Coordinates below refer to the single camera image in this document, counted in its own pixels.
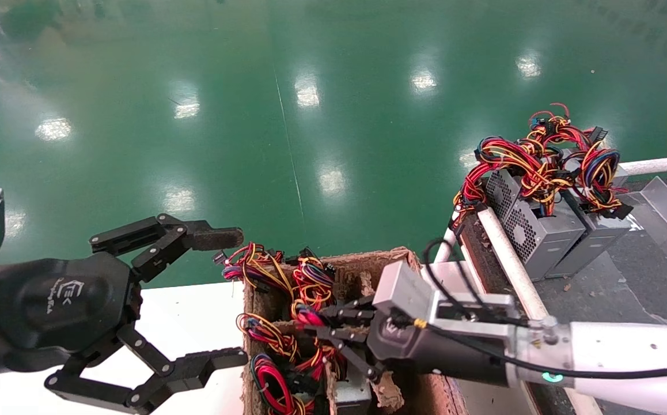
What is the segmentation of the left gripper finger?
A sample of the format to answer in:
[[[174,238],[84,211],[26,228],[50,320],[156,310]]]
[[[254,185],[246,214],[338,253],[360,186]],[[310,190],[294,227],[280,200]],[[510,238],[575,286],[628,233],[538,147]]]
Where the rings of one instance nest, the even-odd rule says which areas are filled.
[[[99,365],[123,346],[152,371],[144,383],[126,388],[81,376],[86,368]],[[239,347],[189,353],[170,361],[128,324],[88,351],[70,356],[44,386],[70,402],[115,412],[151,414],[175,394],[203,389],[215,371],[243,366],[248,361],[248,354]]]
[[[206,220],[181,221],[167,213],[110,229],[89,239],[93,253],[114,257],[140,250],[131,260],[131,281],[150,282],[188,250],[221,251],[244,242],[241,228],[213,228]]]

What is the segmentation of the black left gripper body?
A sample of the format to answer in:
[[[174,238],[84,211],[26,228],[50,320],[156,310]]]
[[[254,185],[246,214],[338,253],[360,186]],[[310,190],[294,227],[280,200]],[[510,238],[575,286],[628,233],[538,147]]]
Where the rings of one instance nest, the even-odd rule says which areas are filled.
[[[105,252],[0,266],[0,334],[20,351],[86,351],[138,319],[132,277]]]

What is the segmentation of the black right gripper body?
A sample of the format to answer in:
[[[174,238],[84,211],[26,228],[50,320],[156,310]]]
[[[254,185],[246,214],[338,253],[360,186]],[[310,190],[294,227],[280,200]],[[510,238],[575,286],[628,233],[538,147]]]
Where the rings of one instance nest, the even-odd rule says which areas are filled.
[[[397,328],[384,315],[372,321],[367,347],[386,370],[399,375],[443,375],[500,387],[509,384],[502,360],[428,329]]]

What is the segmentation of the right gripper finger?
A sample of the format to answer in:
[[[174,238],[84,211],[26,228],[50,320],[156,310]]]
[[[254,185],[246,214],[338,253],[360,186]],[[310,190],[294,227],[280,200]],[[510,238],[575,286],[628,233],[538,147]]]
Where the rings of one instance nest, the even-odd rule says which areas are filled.
[[[318,311],[328,325],[370,325],[375,313],[373,299],[357,299],[347,304],[329,305]]]
[[[367,360],[358,351],[367,352],[368,333],[362,329],[334,329],[328,326],[305,325],[304,333],[330,344],[348,363],[353,365],[371,383],[379,383],[384,373],[381,362]]]

